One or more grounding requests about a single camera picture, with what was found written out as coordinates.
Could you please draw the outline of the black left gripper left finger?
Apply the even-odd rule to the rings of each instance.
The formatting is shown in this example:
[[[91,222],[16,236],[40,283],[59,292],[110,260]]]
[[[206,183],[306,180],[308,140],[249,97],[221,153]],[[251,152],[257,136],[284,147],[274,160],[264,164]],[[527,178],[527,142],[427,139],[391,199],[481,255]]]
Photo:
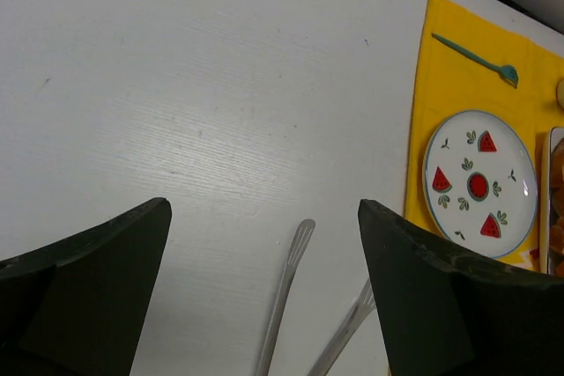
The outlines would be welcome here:
[[[128,375],[167,244],[153,198],[1,262],[3,375]]]

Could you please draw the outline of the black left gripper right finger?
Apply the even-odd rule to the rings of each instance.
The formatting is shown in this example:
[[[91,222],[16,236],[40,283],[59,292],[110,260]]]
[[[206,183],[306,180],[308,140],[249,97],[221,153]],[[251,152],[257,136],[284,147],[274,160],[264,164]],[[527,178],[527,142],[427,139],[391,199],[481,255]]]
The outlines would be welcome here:
[[[474,253],[374,200],[358,220],[393,374],[562,374],[560,278]]]

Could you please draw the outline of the stainless steel serving tongs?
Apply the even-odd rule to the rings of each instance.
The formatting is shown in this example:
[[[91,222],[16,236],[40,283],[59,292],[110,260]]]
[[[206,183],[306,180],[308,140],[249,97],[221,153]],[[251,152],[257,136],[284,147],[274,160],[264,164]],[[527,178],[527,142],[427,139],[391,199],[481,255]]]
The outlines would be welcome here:
[[[286,309],[286,302],[308,243],[315,230],[315,221],[307,218],[302,220],[293,236],[286,262],[278,282],[278,288],[271,306],[271,315],[263,337],[263,343],[258,354],[255,375],[268,375],[274,356],[278,332]],[[338,329],[326,344],[308,375],[327,375],[335,364],[354,333],[362,322],[375,310],[375,298],[370,279],[368,279],[359,296],[354,300]]]

